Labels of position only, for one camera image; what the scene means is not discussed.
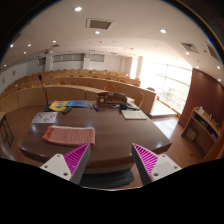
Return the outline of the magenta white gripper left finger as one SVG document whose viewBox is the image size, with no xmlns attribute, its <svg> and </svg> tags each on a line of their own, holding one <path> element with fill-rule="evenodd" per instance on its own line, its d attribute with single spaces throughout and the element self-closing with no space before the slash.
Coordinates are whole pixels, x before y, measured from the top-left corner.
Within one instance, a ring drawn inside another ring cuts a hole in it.
<svg viewBox="0 0 224 224">
<path fill-rule="evenodd" d="M 72 183 L 79 184 L 91 154 L 90 144 L 84 144 L 62 155 L 55 154 L 41 169 Z"/>
</svg>

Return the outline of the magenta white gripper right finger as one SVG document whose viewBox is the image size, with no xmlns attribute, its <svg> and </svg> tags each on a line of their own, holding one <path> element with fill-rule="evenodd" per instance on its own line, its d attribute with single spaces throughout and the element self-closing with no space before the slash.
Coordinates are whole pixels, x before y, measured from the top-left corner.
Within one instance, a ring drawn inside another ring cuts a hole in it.
<svg viewBox="0 0 224 224">
<path fill-rule="evenodd" d="M 157 155 L 138 144 L 132 144 L 131 153 L 143 185 L 150 184 L 181 170 L 181 167 L 166 154 Z"/>
</svg>

